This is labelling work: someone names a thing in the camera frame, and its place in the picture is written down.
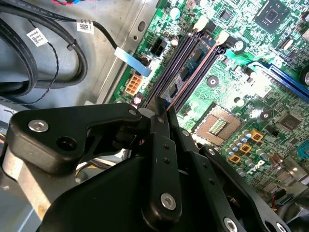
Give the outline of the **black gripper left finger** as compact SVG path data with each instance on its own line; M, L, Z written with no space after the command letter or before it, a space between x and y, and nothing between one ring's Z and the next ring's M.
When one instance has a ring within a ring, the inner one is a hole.
M162 100L21 111L8 175L43 226L173 226L182 216L176 145Z

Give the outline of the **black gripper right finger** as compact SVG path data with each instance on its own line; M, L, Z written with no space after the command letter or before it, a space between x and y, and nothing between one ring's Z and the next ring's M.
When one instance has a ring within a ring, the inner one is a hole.
M209 145L195 145L179 126L174 107L168 109L172 138L206 202L212 232L288 232L286 223L256 191Z

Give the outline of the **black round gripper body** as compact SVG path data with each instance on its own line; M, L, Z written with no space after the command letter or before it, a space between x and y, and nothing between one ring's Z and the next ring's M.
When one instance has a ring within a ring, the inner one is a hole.
M211 232L206 202L170 130L151 131L136 156L63 193L41 232Z

